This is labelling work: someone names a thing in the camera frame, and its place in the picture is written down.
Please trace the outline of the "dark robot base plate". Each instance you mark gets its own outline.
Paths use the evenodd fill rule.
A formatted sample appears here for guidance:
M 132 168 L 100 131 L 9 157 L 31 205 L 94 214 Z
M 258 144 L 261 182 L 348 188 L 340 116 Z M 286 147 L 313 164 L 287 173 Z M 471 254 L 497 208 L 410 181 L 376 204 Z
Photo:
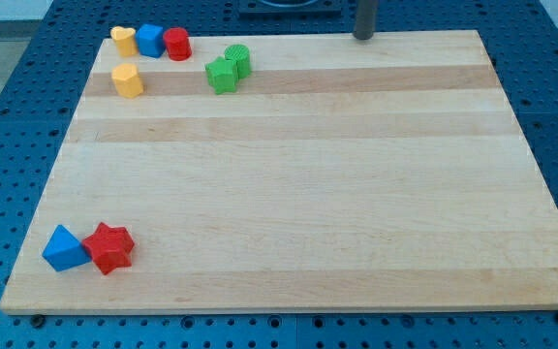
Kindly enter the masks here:
M 237 0 L 240 17 L 339 15 L 342 0 Z

